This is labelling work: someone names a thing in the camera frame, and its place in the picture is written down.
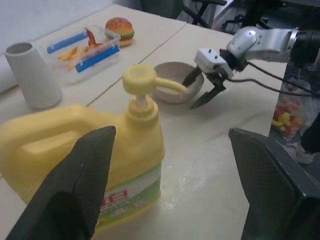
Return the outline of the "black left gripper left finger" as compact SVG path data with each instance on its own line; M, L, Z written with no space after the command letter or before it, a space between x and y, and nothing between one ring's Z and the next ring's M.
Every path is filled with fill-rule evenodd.
M91 240L108 181L115 126L85 134L46 176L5 240Z

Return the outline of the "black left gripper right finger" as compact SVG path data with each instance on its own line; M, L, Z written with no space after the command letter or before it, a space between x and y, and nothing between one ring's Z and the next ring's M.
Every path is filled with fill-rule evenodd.
M241 240L320 240L320 181L269 137L228 136L249 203Z

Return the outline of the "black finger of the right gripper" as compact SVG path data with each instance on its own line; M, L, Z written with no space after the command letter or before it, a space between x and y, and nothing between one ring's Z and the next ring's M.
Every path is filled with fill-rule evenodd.
M196 80L197 77L202 76L202 70L200 68L194 68L183 80L182 85L185 87L189 87L192 85Z
M212 90L205 92L200 98L198 98L190 108L197 109L197 108L207 104L215 96L217 96L219 93L221 93L225 90L226 90L226 88L223 85L222 86L215 85Z

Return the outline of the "beige ceramic bowl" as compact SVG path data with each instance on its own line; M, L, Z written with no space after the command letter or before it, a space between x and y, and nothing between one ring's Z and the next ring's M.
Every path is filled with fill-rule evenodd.
M165 62L157 65L154 69L158 77L182 84L185 77L196 68L183 62ZM190 101L201 90L204 81L203 74L200 74L196 77L195 82L188 86L187 91L182 95L177 91L158 87L152 96L165 103L183 104Z

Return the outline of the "yellow pump dispenser bottle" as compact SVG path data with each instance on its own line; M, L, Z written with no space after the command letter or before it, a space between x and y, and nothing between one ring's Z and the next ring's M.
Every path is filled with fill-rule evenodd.
M130 66L122 83L133 95L123 113L70 105L24 115L0 127L0 174L26 206L77 140L108 126L114 126L116 134L95 232L137 217L159 200L165 144L159 108L150 93L157 87L179 93L187 89L158 77L146 64Z

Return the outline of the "white sneaker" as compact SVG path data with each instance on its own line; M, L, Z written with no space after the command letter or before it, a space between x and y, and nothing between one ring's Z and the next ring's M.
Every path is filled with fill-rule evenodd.
M305 151L299 142L286 144L283 148L297 163L308 165L313 162L315 154Z

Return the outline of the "person's dark trouser leg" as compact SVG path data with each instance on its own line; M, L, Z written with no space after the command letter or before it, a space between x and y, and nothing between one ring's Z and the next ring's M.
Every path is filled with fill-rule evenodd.
M300 138L302 148L311 154L320 152L320 113Z

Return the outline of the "black office chair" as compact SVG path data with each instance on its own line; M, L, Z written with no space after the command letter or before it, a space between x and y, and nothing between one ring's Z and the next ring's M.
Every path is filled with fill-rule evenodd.
M216 7L225 7L226 0L181 0L178 19L206 29L212 28Z

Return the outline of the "clear bag of colourful toys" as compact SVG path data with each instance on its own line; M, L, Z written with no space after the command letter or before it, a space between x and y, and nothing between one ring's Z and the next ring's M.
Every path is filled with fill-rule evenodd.
M317 110L311 100L281 95L275 106L271 125L289 141L297 133L303 134L316 116Z

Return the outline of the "toy hamburger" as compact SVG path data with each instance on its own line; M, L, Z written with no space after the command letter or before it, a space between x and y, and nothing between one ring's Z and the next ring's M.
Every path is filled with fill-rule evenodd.
M121 47L133 43L135 31L131 22L126 18L113 17L107 21L105 28L120 35L119 45Z

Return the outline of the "clear container with blue clips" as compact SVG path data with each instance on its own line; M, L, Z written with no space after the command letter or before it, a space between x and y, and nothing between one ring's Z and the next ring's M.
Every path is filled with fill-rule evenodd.
M71 61L62 61L58 57L75 47L80 49L88 46L89 38L85 28L93 33L96 42L101 45L75 58L77 65L68 71L67 67ZM120 54L119 41L118 34L97 25L90 25L42 43L39 51L54 77L63 85L72 86L116 64Z

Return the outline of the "orange-red toy shrimp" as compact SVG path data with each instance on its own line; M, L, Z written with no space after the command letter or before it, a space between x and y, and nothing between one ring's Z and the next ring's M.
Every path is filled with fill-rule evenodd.
M88 29L85 28L87 36L88 36L88 46L90 48L101 46L101 43L97 43L94 34Z

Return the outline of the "white ribbed cup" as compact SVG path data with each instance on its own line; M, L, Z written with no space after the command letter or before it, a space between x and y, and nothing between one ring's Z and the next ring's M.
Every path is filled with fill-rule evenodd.
M32 43L15 43L7 47L4 55L31 109L48 109L61 102L62 88Z

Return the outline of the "toy french fries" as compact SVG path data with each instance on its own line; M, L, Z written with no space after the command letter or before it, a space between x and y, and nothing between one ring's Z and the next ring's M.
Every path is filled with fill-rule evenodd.
M78 49L78 47L75 47L70 51L68 51L67 53L60 55L58 59L64 62L71 61L71 63L68 64L67 70L72 71L78 64L78 62L75 61L76 58L83 56L85 53L99 47L100 45L101 45L100 43L97 43L94 45L88 45L86 47L82 47L80 49Z

